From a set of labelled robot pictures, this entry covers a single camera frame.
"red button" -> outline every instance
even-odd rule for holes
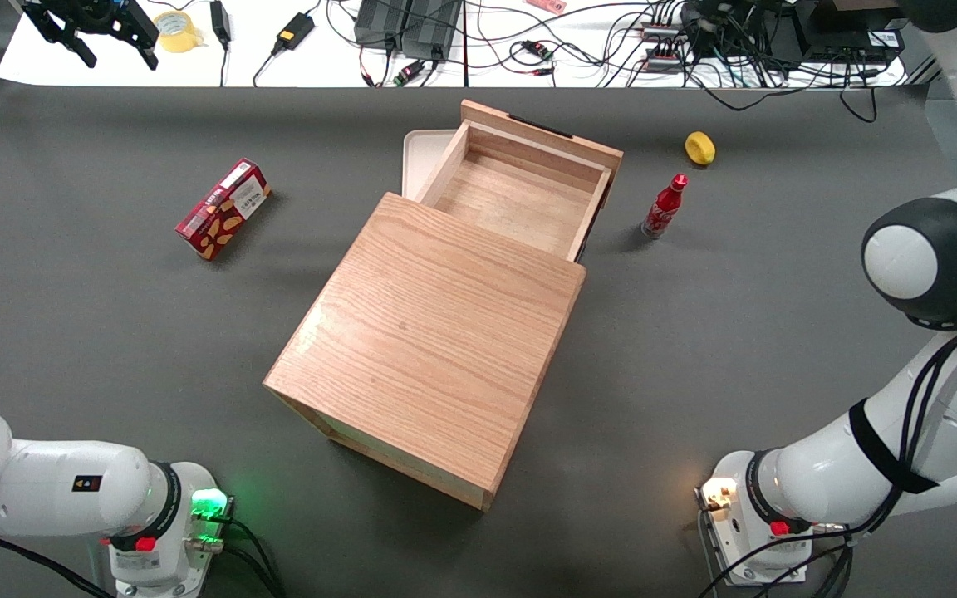
[[[141,537],[135,541],[135,549],[137,552],[150,552],[153,550],[157,544],[157,538],[154,537]]]

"gray table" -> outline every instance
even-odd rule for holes
[[[376,201],[400,188],[404,134],[456,126],[464,96],[626,151],[485,516],[329,444],[261,387]],[[823,92],[738,115],[699,91],[0,82],[0,414],[19,438],[208,466],[292,596],[689,598],[707,582],[692,486],[730,450],[826,424],[927,337],[867,286],[859,243],[888,208],[956,181],[922,99],[878,103],[863,125]],[[704,171],[681,152],[695,129],[719,148]],[[276,194],[205,264],[172,228],[239,156]],[[664,241],[638,241],[679,170],[692,177],[679,218]],[[24,544],[88,571],[75,538]],[[208,588],[262,595],[229,557]],[[847,594],[957,596],[957,507],[891,520],[859,549]],[[78,595],[0,552],[0,597]]]

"drawer handle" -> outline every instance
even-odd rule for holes
[[[573,139],[574,139],[574,135],[572,135],[572,134],[570,134],[570,133],[562,132],[562,131],[559,130],[559,129],[553,129],[551,126],[542,125],[542,124],[540,124],[540,122],[534,122],[534,121],[532,121],[532,120],[528,120],[528,119],[525,119],[525,118],[523,118],[523,117],[521,117],[521,116],[516,116],[516,115],[514,115],[514,114],[509,114],[509,115],[508,115],[508,118],[513,119],[513,120],[516,120],[516,121],[519,121],[519,122],[522,122],[522,124],[524,124],[524,125],[536,126],[538,129],[542,129],[542,130],[544,130],[544,131],[548,131],[548,132],[550,132],[550,133],[559,135],[559,136],[561,136],[561,137],[567,137],[567,139],[569,139],[569,140],[573,140]]]

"yellow tape roll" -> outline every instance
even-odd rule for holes
[[[202,34],[186,12],[169,11],[153,19],[160,46],[169,52],[186,52],[202,45]]]

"wooden drawer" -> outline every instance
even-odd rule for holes
[[[622,152],[468,100],[415,201],[576,261]]]
[[[329,439],[488,510],[619,159],[464,102],[419,200],[383,197],[263,383]]]

